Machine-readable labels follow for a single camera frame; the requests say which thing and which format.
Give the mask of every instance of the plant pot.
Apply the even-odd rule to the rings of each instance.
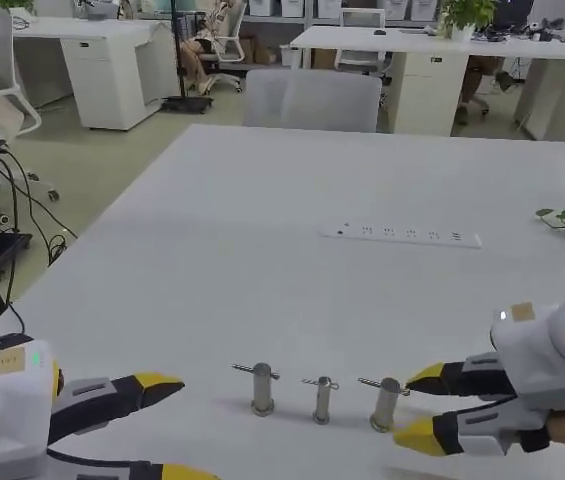
[[[454,42],[470,42],[475,33],[475,25],[467,25],[462,30],[453,25],[451,40]]]
[[[9,12],[11,12],[12,17],[20,17],[22,20],[25,20],[29,23],[35,23],[38,21],[38,16],[34,13],[29,12],[24,7],[9,8]]]

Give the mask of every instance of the white storage bin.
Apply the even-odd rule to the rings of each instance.
[[[438,0],[413,0],[411,20],[415,22],[432,22],[435,18],[437,7]]]
[[[282,0],[283,17],[303,17],[304,0]]]
[[[408,0],[385,0],[384,11],[387,20],[404,20]]]
[[[254,17],[273,15],[273,0],[249,0],[250,13]]]
[[[342,0],[318,0],[318,18],[340,18]]]
[[[291,65],[293,65],[293,53],[296,50],[297,48],[291,48],[289,45],[280,45],[283,67],[290,67]]]

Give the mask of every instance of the cardboard box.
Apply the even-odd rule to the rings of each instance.
[[[335,70],[335,54],[336,50],[313,50],[313,66],[311,68],[318,70]]]
[[[253,63],[255,61],[255,37],[252,35],[240,37],[240,45],[244,50],[244,63]]]
[[[268,47],[257,45],[255,48],[255,63],[260,65],[271,65],[275,63],[277,56]]]

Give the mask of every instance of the white drawer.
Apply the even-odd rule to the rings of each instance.
[[[69,58],[109,60],[106,40],[62,40],[62,50]]]
[[[406,56],[404,74],[416,77],[449,77],[466,70],[468,55],[409,53]]]

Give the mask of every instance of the desk drawer cabinet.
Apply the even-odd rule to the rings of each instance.
[[[388,96],[391,133],[448,137],[468,55],[393,54]]]

